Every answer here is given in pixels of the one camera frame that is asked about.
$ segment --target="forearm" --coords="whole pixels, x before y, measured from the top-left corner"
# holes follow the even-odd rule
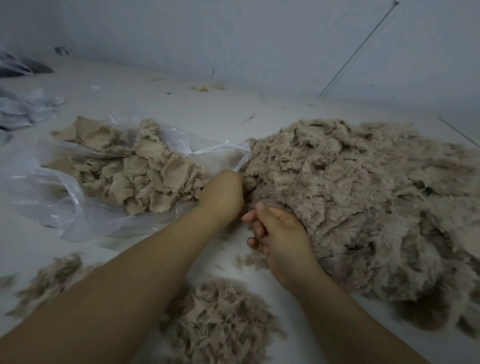
[[[427,363],[323,272],[296,296],[329,363]]]
[[[0,362],[127,361],[219,229],[194,209],[121,253],[4,336]]]

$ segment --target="person's right forearm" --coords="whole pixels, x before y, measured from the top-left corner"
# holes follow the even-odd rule
[[[428,363],[372,318],[320,267],[294,295],[330,364]]]

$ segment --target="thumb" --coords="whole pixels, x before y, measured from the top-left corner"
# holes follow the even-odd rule
[[[255,206],[258,219],[265,226],[269,234],[282,226],[282,222],[270,211],[263,202],[257,203]]]

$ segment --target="person's left forearm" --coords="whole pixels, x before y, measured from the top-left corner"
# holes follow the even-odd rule
[[[134,245],[1,338],[0,362],[128,361],[222,227],[197,207]]]

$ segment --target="fingernail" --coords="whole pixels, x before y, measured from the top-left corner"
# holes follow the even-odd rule
[[[258,202],[255,208],[257,209],[257,211],[262,211],[265,207],[266,206],[263,202]]]

